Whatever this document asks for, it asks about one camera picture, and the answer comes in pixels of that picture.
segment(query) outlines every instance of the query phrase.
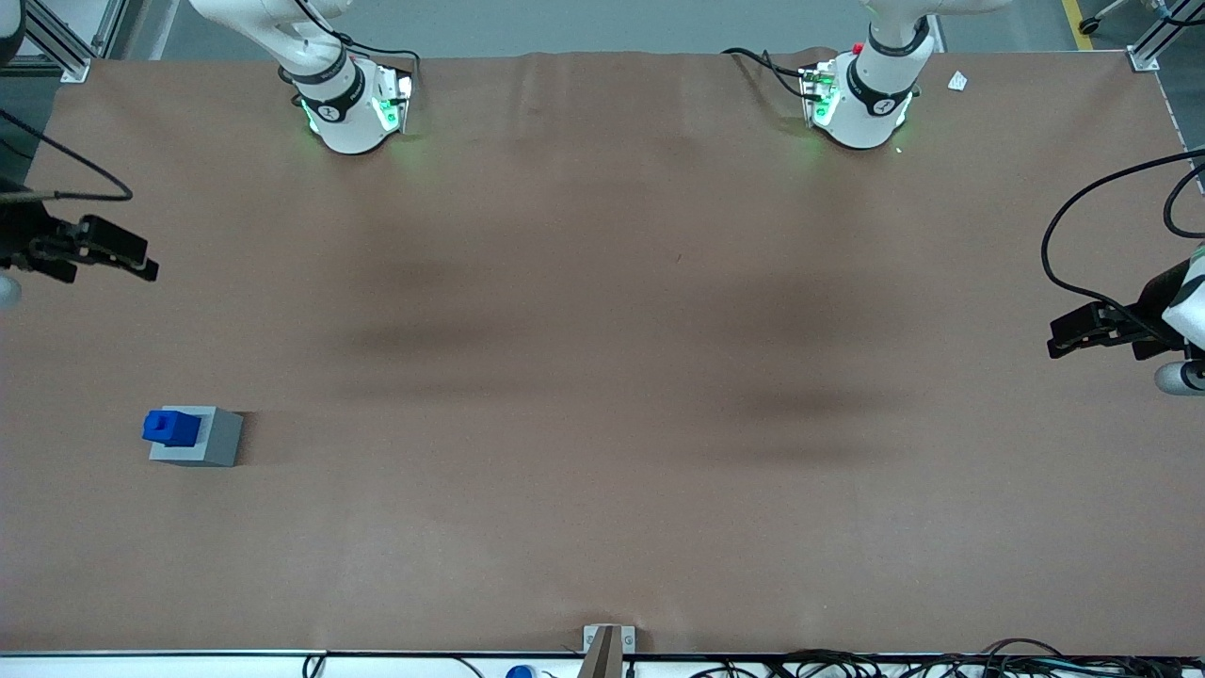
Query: metal bracket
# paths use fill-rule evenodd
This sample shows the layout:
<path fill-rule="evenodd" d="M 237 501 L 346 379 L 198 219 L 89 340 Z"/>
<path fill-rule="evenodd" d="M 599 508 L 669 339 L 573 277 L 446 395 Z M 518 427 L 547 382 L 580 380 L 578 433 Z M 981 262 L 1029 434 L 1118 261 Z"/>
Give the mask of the metal bracket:
<path fill-rule="evenodd" d="M 594 642 L 594 636 L 598 635 L 599 629 L 604 626 L 615 626 L 619 631 L 619 644 L 623 648 L 623 654 L 634 654 L 636 652 L 636 627 L 635 626 L 617 626 L 615 624 L 590 624 L 582 627 L 582 652 L 590 652 L 590 643 Z"/>
<path fill-rule="evenodd" d="M 1159 59 L 1151 57 L 1144 60 L 1138 55 L 1133 45 L 1125 46 L 1125 55 L 1129 57 L 1130 67 L 1134 69 L 1134 72 L 1154 72 L 1159 70 Z"/>

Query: metal frame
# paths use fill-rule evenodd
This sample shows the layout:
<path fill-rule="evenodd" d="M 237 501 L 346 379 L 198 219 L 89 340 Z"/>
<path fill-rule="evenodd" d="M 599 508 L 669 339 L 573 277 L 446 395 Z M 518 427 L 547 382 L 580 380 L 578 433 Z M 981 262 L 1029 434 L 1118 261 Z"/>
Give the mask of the metal frame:
<path fill-rule="evenodd" d="M 41 54 L 13 59 L 4 75 L 48 76 L 61 71 L 61 82 L 78 83 L 88 77 L 92 59 L 112 55 L 118 30 L 140 0 L 110 0 L 90 41 L 63 22 L 42 0 L 27 0 L 25 37 Z"/>
<path fill-rule="evenodd" d="M 83 82 L 96 54 L 63 19 L 42 4 L 28 0 L 25 35 L 52 61 L 63 69 L 61 82 Z"/>
<path fill-rule="evenodd" d="M 1183 22 L 1205 18 L 1205 0 L 1178 0 L 1168 11 L 1170 18 Z M 1180 36 L 1182 30 L 1185 30 L 1182 26 L 1171 25 L 1162 18 L 1157 19 L 1138 42 L 1125 47 L 1130 65 L 1138 72 L 1159 70 L 1159 54 Z"/>

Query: blue block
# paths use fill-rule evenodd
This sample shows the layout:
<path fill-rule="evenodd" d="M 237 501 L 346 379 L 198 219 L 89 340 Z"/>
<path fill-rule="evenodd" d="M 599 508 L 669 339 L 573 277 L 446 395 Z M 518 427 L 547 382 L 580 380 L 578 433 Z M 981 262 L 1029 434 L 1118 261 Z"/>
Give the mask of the blue block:
<path fill-rule="evenodd" d="M 151 411 L 142 421 L 142 440 L 165 448 L 190 448 L 196 444 L 201 418 L 178 411 Z"/>
<path fill-rule="evenodd" d="M 160 461 L 176 466 L 218 466 L 235 465 L 239 453 L 239 438 L 242 436 L 242 418 L 212 406 L 165 406 L 163 409 L 201 420 L 196 442 L 192 446 L 169 447 L 159 442 L 151 443 L 151 461 Z"/>

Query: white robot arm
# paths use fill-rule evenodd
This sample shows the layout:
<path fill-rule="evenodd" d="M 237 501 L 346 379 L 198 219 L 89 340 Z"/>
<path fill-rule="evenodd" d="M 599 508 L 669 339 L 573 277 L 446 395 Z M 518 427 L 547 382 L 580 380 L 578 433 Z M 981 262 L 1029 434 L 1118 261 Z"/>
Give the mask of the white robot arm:
<path fill-rule="evenodd" d="M 1197 348 L 1197 360 L 1187 360 L 1163 366 L 1154 373 L 1154 383 L 1164 394 L 1172 396 L 1205 396 L 1205 243 L 1193 252 L 1188 260 L 1180 291 L 1163 311 L 1163 322 L 1185 337 L 1185 342 Z"/>
<path fill-rule="evenodd" d="M 874 148 L 904 124 L 912 86 L 935 40 L 928 14 L 992 12 L 1012 0 L 858 0 L 870 12 L 859 52 L 839 54 L 803 75 L 804 116 L 837 143 Z"/>
<path fill-rule="evenodd" d="M 246 35 L 280 61 L 301 93 L 310 128 L 333 151 L 364 153 L 402 129 L 410 75 L 349 54 L 323 30 L 330 29 L 323 17 L 343 13 L 352 0 L 190 1 L 201 16 Z"/>

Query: brown paper mat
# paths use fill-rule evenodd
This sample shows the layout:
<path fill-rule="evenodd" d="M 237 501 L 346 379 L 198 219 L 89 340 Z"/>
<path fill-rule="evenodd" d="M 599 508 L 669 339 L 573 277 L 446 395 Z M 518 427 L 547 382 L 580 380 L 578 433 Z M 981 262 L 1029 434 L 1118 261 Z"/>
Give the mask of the brown paper mat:
<path fill-rule="evenodd" d="M 337 157 L 274 70 L 59 94 L 136 197 L 55 212 L 163 273 L 20 276 L 2 647 L 1200 650 L 1201 403 L 1044 347 L 1084 301 L 1050 216 L 1178 149 L 1122 54 L 936 57 L 864 153 L 748 63 L 539 54 L 424 63 L 412 135 Z M 1135 297 L 1191 249 L 1181 171 L 1087 200 L 1058 267 Z M 30 183 L 102 188 L 45 148 Z M 251 413 L 241 466 L 146 460 L 189 403 Z"/>

